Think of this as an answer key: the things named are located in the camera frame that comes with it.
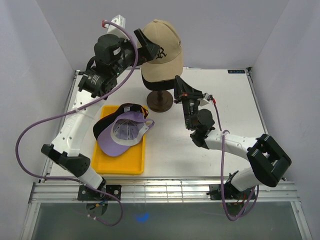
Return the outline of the black cap gold R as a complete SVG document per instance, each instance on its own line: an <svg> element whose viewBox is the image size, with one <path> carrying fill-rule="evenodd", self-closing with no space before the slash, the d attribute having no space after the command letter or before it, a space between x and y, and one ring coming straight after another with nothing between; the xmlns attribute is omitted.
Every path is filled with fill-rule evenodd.
<svg viewBox="0 0 320 240"><path fill-rule="evenodd" d="M143 73L141 74L143 85L150 91L166 91L174 88L175 79L162 79L159 75L148 75L145 76Z"/></svg>

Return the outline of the beige baseball cap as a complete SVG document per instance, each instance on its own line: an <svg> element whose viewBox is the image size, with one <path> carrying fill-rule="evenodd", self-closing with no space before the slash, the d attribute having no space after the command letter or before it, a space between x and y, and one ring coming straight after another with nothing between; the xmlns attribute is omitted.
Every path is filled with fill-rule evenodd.
<svg viewBox="0 0 320 240"><path fill-rule="evenodd" d="M168 21L155 19L142 31L151 42L160 46L155 58L140 67L144 80L158 83L180 76L183 73L184 54L175 27Z"/></svg>

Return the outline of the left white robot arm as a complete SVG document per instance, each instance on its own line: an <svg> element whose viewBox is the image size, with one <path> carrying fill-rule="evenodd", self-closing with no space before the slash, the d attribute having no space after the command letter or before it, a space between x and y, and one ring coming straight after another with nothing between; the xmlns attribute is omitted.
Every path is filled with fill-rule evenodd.
<svg viewBox="0 0 320 240"><path fill-rule="evenodd" d="M146 37L141 29L134 31L140 47L126 33L108 30L94 45L94 56L88 61L78 84L74 105L60 129L41 152L82 183L81 193L90 200L109 198L106 195L106 180L92 167L90 158L80 153L84 137L97 111L108 96L120 87L117 78L129 67L135 69L156 58L160 46Z"/></svg>

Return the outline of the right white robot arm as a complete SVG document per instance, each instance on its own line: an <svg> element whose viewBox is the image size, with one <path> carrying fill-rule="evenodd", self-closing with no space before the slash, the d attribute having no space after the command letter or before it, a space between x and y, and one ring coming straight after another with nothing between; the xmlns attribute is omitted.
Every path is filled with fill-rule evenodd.
<svg viewBox="0 0 320 240"><path fill-rule="evenodd" d="M237 199L260 184L274 188L292 164L291 158L269 134L260 137L238 136L214 127L212 112L199 109L202 102L214 98L187 84L180 76L174 79L174 102L182 104L186 129L200 148L220 150L247 160L250 166L231 174L220 188L221 196Z"/></svg>

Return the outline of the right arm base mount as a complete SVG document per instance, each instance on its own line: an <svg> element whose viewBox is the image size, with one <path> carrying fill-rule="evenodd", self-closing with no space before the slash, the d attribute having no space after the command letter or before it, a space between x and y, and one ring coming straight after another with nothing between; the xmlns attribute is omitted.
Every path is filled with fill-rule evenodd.
<svg viewBox="0 0 320 240"><path fill-rule="evenodd" d="M226 200L248 200L251 194L251 188L247 188L244 191L238 191L231 184L224 184L224 198ZM221 184L210 184L209 191L206 193L211 200L222 200L222 188Z"/></svg>

